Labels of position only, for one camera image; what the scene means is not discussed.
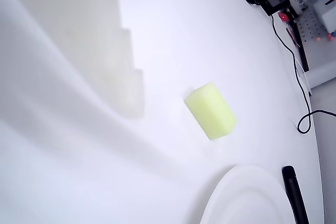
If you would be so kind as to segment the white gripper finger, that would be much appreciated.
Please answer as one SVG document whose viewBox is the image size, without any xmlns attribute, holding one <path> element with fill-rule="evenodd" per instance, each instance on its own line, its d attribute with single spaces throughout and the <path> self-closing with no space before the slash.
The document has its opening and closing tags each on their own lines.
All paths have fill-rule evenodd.
<svg viewBox="0 0 336 224">
<path fill-rule="evenodd" d="M 100 98 L 126 118 L 143 115 L 143 72 L 119 0 L 20 1 Z"/>
<path fill-rule="evenodd" d="M 129 157 L 163 157 L 67 64 L 19 0 L 1 0 L 1 121 L 35 146 L 65 153 L 75 138 Z"/>
</svg>

